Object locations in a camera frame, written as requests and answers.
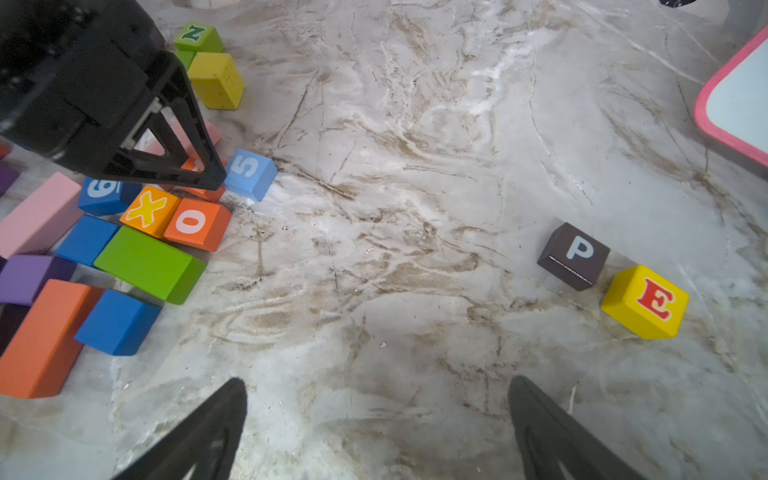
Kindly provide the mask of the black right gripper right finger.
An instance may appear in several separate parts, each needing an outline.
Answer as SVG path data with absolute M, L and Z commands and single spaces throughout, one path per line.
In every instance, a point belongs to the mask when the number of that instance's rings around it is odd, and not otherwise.
M 640 479 L 529 378 L 514 377 L 508 404 L 527 479 Z

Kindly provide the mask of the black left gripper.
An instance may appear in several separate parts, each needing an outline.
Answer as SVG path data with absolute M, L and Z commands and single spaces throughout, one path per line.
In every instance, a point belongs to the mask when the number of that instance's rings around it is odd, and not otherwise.
M 100 179 L 215 191 L 226 171 L 180 60 L 136 1 L 1 4 L 1 136 Z M 203 163 L 163 111 L 173 113 Z

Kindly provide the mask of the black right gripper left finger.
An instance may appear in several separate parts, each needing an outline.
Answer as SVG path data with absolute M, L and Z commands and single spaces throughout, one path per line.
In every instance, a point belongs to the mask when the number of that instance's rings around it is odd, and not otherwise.
M 228 479 L 247 415 L 247 391 L 231 378 L 118 479 Z

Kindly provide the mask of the yellow E letter block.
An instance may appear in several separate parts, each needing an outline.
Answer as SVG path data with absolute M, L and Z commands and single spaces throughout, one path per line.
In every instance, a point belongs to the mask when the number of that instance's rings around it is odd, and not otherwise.
M 644 265 L 619 272 L 602 301 L 609 317 L 643 340 L 678 335 L 690 295 Z

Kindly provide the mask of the dark brown P block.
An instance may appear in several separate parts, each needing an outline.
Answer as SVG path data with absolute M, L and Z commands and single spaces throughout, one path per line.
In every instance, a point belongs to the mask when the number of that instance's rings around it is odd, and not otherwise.
M 565 222 L 551 234 L 537 264 L 576 291 L 592 288 L 610 248 Z

